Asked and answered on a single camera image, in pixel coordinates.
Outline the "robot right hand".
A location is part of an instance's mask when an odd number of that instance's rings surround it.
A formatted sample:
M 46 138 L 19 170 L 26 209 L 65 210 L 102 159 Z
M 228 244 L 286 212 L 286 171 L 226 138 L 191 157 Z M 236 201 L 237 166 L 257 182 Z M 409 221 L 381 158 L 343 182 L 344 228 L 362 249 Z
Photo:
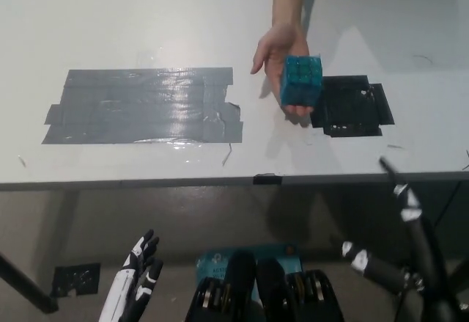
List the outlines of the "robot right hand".
M 399 269 L 350 241 L 341 245 L 342 257 L 350 261 L 355 272 L 392 294 L 402 295 L 410 290 L 419 293 L 423 300 L 422 321 L 467 321 L 468 309 L 461 308 L 451 289 L 434 227 L 425 217 L 420 200 L 386 158 L 380 157 L 379 163 L 393 184 L 394 199 L 401 208 L 412 264 L 409 269 Z

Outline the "person's bare hand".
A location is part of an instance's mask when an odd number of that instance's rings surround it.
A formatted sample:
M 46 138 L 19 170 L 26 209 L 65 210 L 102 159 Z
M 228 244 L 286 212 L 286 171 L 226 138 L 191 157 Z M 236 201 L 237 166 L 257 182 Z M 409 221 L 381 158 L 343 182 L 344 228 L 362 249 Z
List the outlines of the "person's bare hand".
M 281 78 L 289 55 L 308 56 L 309 47 L 300 24 L 275 23 L 259 40 L 251 74 L 264 68 L 271 92 L 280 101 Z

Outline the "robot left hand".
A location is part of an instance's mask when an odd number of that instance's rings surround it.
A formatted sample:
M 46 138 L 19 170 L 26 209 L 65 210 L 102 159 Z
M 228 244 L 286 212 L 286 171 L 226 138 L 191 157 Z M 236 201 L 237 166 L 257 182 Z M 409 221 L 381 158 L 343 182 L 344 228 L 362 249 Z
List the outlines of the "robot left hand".
M 163 267 L 163 261 L 154 257 L 158 242 L 149 230 L 131 249 L 114 277 L 99 322 L 140 321 Z

